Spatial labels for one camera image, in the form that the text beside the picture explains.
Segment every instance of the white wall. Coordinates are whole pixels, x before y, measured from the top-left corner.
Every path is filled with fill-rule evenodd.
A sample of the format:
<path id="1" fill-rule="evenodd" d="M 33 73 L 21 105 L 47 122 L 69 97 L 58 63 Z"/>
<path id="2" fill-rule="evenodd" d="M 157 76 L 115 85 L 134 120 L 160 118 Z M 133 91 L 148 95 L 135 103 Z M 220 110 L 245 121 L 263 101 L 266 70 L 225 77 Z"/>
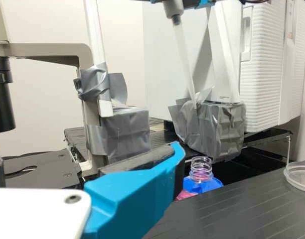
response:
<path id="1" fill-rule="evenodd" d="M 1 0 L 11 42 L 88 43 L 82 0 Z M 98 0 L 107 65 L 123 72 L 128 104 L 144 106 L 142 4 Z M 59 150 L 64 129 L 82 126 L 74 67 L 11 59 L 16 129 L 0 133 L 0 154 Z"/>

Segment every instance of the white machine housing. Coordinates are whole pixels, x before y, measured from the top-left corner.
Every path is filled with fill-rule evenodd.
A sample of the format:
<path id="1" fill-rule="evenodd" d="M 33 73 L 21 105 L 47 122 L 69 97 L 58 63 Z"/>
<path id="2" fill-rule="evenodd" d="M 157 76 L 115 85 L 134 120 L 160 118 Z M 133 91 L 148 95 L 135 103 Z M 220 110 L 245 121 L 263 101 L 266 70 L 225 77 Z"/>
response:
<path id="1" fill-rule="evenodd" d="M 224 21 L 217 18 L 217 26 L 220 31 L 225 24 L 225 39 L 211 34 L 216 26 L 211 21 L 213 14 L 209 17 L 206 9 L 186 10 L 181 17 L 196 92 L 212 88 L 207 100 L 234 102 L 225 95 L 236 95 L 237 89 L 247 108 L 247 132 L 262 131 L 299 116 L 305 73 L 305 1 L 241 5 L 231 0 L 217 3 L 214 9 L 219 4 Z M 150 116 L 171 120 L 167 107 L 188 97 L 175 36 L 160 5 L 144 3 L 143 13 Z M 214 60 L 216 37 L 225 48 Z M 235 81 L 231 80 L 233 72 L 220 65 L 227 61 L 227 44 L 237 74 Z"/>
<path id="2" fill-rule="evenodd" d="M 305 1 L 272 0 L 243 8 L 240 97 L 246 131 L 300 116 L 305 75 Z"/>

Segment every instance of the pink liquid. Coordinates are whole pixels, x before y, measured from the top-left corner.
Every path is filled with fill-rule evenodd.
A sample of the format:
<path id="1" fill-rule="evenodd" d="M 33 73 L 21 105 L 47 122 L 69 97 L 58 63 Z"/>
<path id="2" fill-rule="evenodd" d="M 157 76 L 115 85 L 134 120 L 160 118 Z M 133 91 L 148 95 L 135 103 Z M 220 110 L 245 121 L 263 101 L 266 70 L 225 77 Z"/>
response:
<path id="1" fill-rule="evenodd" d="M 185 199 L 185 198 L 190 198 L 192 196 L 198 195 L 197 193 L 189 193 L 186 190 L 182 190 L 179 195 L 176 197 L 176 201 Z"/>

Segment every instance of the black ridged surface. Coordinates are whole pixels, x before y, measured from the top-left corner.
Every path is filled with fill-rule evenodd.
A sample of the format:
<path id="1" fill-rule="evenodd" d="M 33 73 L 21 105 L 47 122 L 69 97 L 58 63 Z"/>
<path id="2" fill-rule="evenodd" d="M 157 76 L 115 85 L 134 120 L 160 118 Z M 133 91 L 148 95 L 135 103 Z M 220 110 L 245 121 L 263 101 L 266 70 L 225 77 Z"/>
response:
<path id="1" fill-rule="evenodd" d="M 144 238 L 305 239 L 305 193 L 279 169 L 172 203 Z"/>

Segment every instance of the white plastic part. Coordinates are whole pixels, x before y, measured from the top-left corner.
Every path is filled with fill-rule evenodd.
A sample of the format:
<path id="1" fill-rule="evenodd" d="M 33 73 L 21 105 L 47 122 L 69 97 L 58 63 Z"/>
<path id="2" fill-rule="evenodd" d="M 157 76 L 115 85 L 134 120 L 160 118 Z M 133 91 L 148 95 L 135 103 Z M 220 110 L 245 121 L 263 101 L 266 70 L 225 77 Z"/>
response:
<path id="1" fill-rule="evenodd" d="M 84 0 L 84 10 L 88 29 L 89 44 L 94 65 L 105 63 L 105 51 L 102 30 L 98 14 L 97 0 Z M 109 101 L 98 101 L 99 115 L 103 118 L 113 116 L 113 106 Z"/>
<path id="2" fill-rule="evenodd" d="M 241 25 L 241 4 L 237 6 L 236 18 Z M 211 8 L 209 16 L 209 36 L 214 67 L 215 85 L 211 93 L 211 100 L 224 103 L 239 103 L 239 67 L 240 52 L 234 57 L 231 37 L 228 34 L 224 5 L 218 2 Z"/>
<path id="3" fill-rule="evenodd" d="M 98 65 L 104 63 L 106 60 L 97 0 L 84 0 L 84 8 L 93 61 L 95 65 Z"/>
<path id="4" fill-rule="evenodd" d="M 173 30 L 174 30 L 175 36 L 176 36 L 176 41 L 177 41 L 178 51 L 179 51 L 179 55 L 180 55 L 180 59 L 181 59 L 182 70 L 183 70 L 184 78 L 186 81 L 186 86 L 187 86 L 190 98 L 192 100 L 193 107 L 196 109 L 197 108 L 197 102 L 196 102 L 196 96 L 195 96 L 196 93 L 195 93 L 192 74 L 190 71 L 189 58 L 188 58 L 188 54 L 187 54 L 187 46 L 186 46 L 185 36 L 183 34 L 182 23 L 180 23 L 179 25 L 173 25 Z"/>
<path id="5" fill-rule="evenodd" d="M 243 8 L 242 16 L 242 41 L 241 61 L 250 61 L 251 56 L 251 35 L 252 35 L 252 10 L 253 6 Z"/>
<path id="6" fill-rule="evenodd" d="M 80 238 L 90 196 L 70 189 L 0 188 L 0 238 Z"/>
<path id="7" fill-rule="evenodd" d="M 167 18 L 172 18 L 174 15 L 183 14 L 183 3 L 182 0 L 167 0 L 163 1 L 163 8 Z"/>
<path id="8" fill-rule="evenodd" d="M 98 112 L 103 118 L 112 117 L 114 115 L 112 102 L 98 100 Z"/>

